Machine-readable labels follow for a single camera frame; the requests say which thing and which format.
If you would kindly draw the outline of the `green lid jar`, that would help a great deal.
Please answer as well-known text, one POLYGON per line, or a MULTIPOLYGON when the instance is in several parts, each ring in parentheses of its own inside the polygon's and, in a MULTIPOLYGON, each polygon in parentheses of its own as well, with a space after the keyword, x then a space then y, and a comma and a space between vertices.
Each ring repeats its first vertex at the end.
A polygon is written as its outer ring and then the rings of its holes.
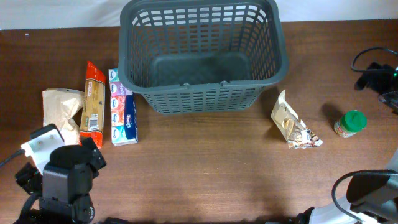
POLYGON ((362 131, 366 125, 365 115, 358 110, 351 110, 335 122, 333 129, 337 135, 348 138, 362 131))

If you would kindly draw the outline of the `beige snack pouch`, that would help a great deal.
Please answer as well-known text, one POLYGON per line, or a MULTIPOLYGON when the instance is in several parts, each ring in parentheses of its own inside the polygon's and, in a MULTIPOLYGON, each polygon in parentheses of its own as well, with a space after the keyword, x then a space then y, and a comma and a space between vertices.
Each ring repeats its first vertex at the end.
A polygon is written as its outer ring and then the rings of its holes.
POLYGON ((319 147, 323 141, 307 127, 285 100, 285 90, 277 98, 271 118, 287 141, 289 149, 319 147))

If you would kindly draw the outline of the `grey plastic basket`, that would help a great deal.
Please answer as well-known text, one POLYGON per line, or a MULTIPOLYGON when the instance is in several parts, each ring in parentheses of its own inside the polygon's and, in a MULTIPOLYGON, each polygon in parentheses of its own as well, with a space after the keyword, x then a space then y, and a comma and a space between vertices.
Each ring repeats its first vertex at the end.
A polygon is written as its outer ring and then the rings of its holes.
POLYGON ((130 1, 121 83, 161 114, 243 110, 289 69, 274 0, 130 1))

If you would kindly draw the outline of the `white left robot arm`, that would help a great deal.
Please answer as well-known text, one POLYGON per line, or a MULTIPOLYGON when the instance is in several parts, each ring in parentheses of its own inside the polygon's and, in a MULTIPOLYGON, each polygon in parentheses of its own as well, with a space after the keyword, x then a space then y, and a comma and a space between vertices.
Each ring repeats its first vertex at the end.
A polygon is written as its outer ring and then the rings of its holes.
POLYGON ((33 168, 23 168, 29 184, 40 184, 32 190, 16 223, 91 223, 95 209, 90 197, 93 179, 106 161, 92 138, 80 145, 62 146, 50 154, 41 178, 33 168))

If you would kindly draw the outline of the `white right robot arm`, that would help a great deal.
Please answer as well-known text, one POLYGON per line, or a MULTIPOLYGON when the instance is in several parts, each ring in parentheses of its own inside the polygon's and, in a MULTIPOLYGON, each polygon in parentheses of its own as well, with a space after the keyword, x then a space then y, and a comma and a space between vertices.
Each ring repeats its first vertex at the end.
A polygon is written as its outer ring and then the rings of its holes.
MULTIPOLYGON (((370 87, 379 101, 397 113, 397 69, 373 62, 362 71, 355 89, 370 87)), ((397 153, 383 170, 359 170, 332 187, 333 203, 311 207, 290 223, 397 223, 397 153)))

